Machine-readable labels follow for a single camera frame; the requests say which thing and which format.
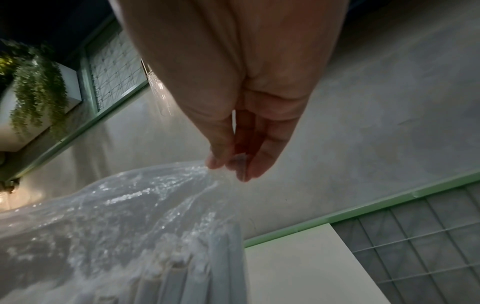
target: dark ceiling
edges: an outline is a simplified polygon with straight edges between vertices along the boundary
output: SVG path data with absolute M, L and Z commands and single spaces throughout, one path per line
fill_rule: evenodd
M 48 42 L 62 61 L 110 14 L 107 0 L 1 0 L 0 38 Z

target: hanging plant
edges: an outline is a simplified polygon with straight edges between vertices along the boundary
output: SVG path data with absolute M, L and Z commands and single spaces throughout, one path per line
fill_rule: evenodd
M 46 116 L 50 132 L 61 139 L 65 134 L 65 111 L 69 102 L 60 69 L 51 60 L 52 50 L 44 45 L 34 48 L 16 42 L 3 43 L 10 54 L 1 58 L 9 62 L 5 66 L 13 69 L 13 90 L 17 98 L 16 107 L 10 113 L 12 128 L 19 136 L 27 135 L 28 127 L 41 126 Z

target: transparent plastic wrap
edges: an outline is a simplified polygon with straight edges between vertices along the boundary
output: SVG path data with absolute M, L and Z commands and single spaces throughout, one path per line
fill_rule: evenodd
M 179 163 L 0 213 L 0 304 L 248 303 L 230 186 Z

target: metal grid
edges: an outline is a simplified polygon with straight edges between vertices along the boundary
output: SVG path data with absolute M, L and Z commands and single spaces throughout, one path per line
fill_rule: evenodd
M 99 111 L 146 80 L 140 56 L 120 27 L 88 54 L 88 61 Z
M 392 304 L 480 303 L 480 183 L 336 223 Z

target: concrete wall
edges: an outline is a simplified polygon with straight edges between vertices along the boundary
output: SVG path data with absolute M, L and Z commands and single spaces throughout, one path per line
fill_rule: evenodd
M 347 25 L 278 163 L 237 187 L 246 236 L 480 168 L 479 17 L 477 0 L 398 0 Z M 10 206 L 203 159 L 207 142 L 164 94 L 138 94 L 23 178 Z

